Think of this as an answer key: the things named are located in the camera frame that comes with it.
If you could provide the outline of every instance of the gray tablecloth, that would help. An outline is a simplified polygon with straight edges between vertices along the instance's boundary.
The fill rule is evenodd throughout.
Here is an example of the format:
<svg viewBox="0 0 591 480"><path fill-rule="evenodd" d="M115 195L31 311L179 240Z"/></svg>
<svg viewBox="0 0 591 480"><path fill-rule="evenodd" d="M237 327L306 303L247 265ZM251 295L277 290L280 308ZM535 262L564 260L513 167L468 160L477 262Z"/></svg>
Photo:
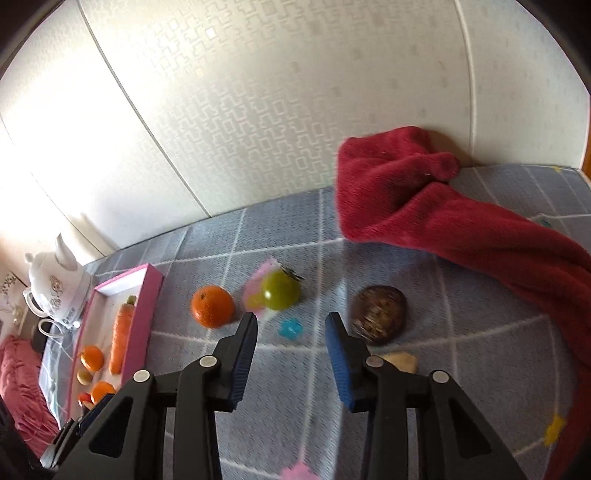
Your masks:
<svg viewBox="0 0 591 480"><path fill-rule="evenodd" d="M464 168L451 184L469 197L507 207L591 248L591 192L574 170ZM233 414L216 415L224 478L279 478L283 468L298 460L324 479L358 478L366 417L343 411L339 402L323 320L332 311L346 319L349 299L369 284L396 286L410 308L407 330L374 352L407 351L418 356L419 373L450 372L528 477L542 477L549 453L542 444L545 428L555 412L566 414L575 382L560 332L536 307L485 275L420 251L345 241L332 188L204 220L87 269L97 282L145 262L165 274L147 353L147 368L163 374L211 352L218 339L236 328L200 327L189 312L195 290L220 285L240 306L244 282L271 256L304 277L303 299L259 325L244 400ZM242 312L238 308L236 318ZM289 317L304 326L293 342L278 334L280 321ZM69 336L48 342L40 379L62 422L73 341ZM167 478L173 420L170 410ZM409 478L416 478L414 429L410 438Z"/></svg>

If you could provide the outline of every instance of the red fabric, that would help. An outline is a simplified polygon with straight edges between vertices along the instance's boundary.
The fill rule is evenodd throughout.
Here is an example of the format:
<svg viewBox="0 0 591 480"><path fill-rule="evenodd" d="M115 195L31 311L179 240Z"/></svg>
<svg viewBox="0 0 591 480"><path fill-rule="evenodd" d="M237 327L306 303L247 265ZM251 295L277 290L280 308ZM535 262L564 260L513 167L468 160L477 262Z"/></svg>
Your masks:
<svg viewBox="0 0 591 480"><path fill-rule="evenodd" d="M336 204L345 237L425 250L490 275L558 324L579 361L579 389L546 480L557 480L591 426L591 257L551 229L445 182L451 153L428 132L403 127L349 138L339 149Z"/></svg>
<svg viewBox="0 0 591 480"><path fill-rule="evenodd" d="M58 432L39 388L41 357L31 342L9 335L0 345L0 395L14 426L29 448L41 457Z"/></svg>

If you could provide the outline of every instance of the carrot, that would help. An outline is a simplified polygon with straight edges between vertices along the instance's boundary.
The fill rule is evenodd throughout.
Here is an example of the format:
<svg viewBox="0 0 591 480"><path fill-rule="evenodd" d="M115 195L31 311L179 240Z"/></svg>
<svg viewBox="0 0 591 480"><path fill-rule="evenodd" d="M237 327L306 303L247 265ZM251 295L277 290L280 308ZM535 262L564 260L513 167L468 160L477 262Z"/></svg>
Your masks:
<svg viewBox="0 0 591 480"><path fill-rule="evenodd" d="M127 348L131 319L135 310L135 295L130 295L127 303L119 308L119 313L113 325L113 341L111 343L111 358L109 360L109 372L111 375L119 375L123 368L123 358Z"/></svg>

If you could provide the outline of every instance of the pink box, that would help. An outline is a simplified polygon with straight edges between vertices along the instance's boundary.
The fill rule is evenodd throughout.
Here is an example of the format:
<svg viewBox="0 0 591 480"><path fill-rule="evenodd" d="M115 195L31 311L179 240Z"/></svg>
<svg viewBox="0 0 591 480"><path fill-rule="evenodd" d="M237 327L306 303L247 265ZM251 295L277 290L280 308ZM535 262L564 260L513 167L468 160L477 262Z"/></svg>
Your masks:
<svg viewBox="0 0 591 480"><path fill-rule="evenodd" d="M78 418L82 414L82 408L78 405L80 393L90 393L92 385L100 380L107 381L118 389L133 377L135 372L144 367L152 329L152 316L163 278L164 276L156 268L145 264L117 275L94 288L84 310L82 327L74 350L76 356L72 362L70 396L66 406L66 410L72 418ZM119 307L127 301L130 295L136 295L137 300L129 330L123 368L120 375L111 375L108 367L113 324ZM88 386L82 385L76 378L78 370L83 368L79 355L86 345L96 345L105 356L103 368L94 374L92 384Z"/></svg>

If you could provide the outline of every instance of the white kettle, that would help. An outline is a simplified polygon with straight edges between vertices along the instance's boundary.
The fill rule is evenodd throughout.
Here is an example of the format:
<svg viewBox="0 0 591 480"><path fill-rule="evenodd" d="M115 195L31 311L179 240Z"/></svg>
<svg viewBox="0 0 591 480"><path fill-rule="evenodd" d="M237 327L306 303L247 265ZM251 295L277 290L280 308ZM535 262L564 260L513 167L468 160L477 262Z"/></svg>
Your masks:
<svg viewBox="0 0 591 480"><path fill-rule="evenodd" d="M56 251L43 252L35 257L27 253L25 261L29 266L31 287L22 293L28 307L38 317L51 317L39 322L39 331L47 336L60 337L61 326L80 326L79 314L86 300L91 276L76 261L72 251L64 243L61 234L56 238ZM31 294L41 309L31 301ZM45 322L57 325L58 335L42 330Z"/></svg>

